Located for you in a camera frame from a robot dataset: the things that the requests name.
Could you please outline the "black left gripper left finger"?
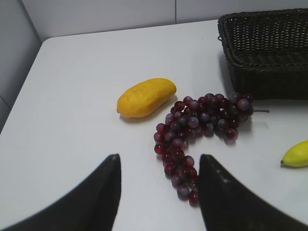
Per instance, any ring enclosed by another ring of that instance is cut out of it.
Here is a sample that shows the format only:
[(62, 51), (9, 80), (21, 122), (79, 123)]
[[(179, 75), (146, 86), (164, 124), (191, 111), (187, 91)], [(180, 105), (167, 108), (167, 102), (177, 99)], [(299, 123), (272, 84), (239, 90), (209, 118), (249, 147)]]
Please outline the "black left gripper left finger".
[(7, 231), (111, 231), (121, 197), (121, 162), (111, 154), (78, 186)]

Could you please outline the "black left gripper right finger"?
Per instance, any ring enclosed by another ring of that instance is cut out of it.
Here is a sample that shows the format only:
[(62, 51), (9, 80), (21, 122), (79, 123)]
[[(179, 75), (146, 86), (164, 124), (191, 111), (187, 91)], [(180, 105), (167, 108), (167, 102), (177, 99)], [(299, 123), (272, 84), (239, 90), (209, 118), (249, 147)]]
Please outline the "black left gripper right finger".
[(306, 231), (308, 226), (283, 213), (241, 184), (212, 155), (199, 164), (199, 203), (208, 231)]

